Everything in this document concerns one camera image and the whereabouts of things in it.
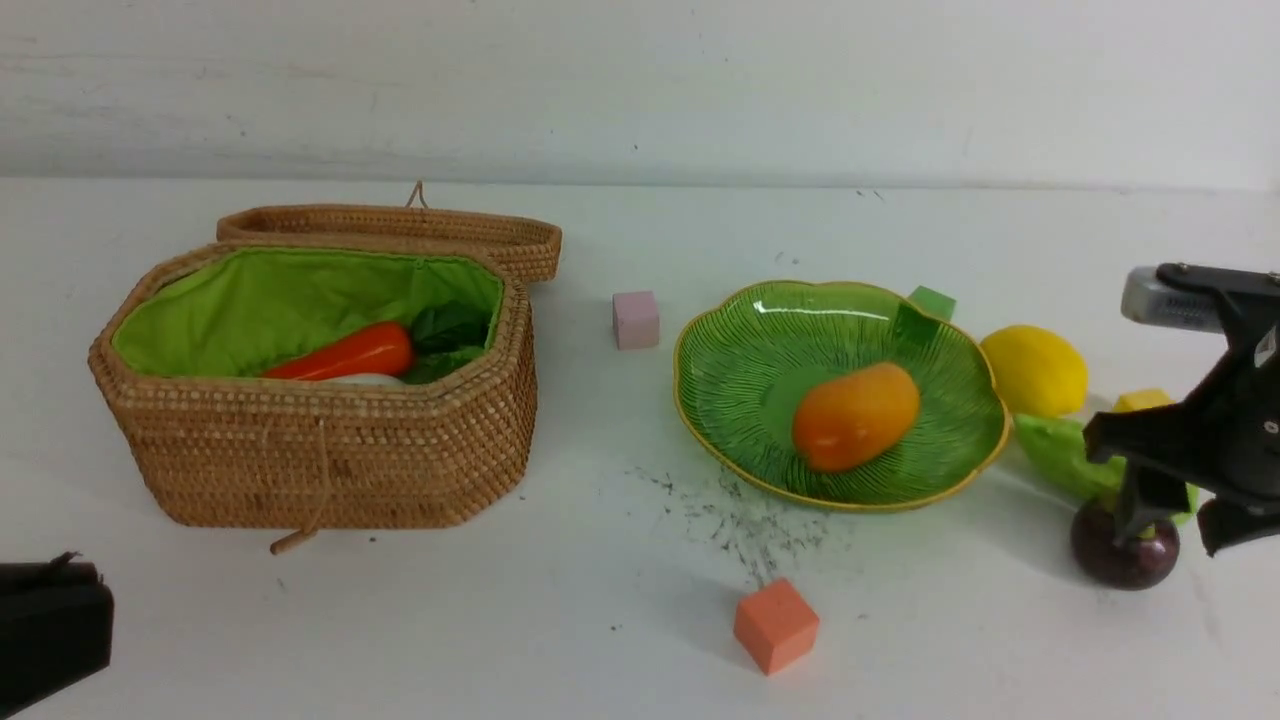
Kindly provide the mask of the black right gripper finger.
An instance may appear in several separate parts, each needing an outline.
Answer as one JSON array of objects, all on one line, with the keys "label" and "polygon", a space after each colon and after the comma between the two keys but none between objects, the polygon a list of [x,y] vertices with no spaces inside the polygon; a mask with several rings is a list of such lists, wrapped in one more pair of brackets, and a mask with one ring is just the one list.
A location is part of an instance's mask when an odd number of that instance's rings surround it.
[{"label": "black right gripper finger", "polygon": [[1245,505],[1215,497],[1196,514],[1201,542],[1208,557],[1224,550],[1279,536],[1277,502]]},{"label": "black right gripper finger", "polygon": [[1193,512],[1193,492],[1179,478],[1149,464],[1126,460],[1112,519],[1116,546],[1176,532]]}]

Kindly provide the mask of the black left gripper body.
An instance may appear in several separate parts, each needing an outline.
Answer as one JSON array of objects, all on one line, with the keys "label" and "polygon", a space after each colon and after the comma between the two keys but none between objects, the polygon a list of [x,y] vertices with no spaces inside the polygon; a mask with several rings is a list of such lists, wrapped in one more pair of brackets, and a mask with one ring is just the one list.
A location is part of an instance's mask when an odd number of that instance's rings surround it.
[{"label": "black left gripper body", "polygon": [[111,662],[115,600],[97,566],[65,552],[1,565],[1,715],[14,716]]}]

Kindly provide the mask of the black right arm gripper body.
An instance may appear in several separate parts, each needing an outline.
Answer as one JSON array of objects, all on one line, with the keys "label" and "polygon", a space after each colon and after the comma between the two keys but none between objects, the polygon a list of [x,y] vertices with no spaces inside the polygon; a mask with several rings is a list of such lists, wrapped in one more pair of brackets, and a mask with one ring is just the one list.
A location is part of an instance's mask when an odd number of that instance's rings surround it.
[{"label": "black right arm gripper body", "polygon": [[1277,273],[1153,266],[1165,284],[1213,300],[1226,348],[1184,400],[1096,414],[1085,457],[1137,460],[1240,501],[1277,500]]}]

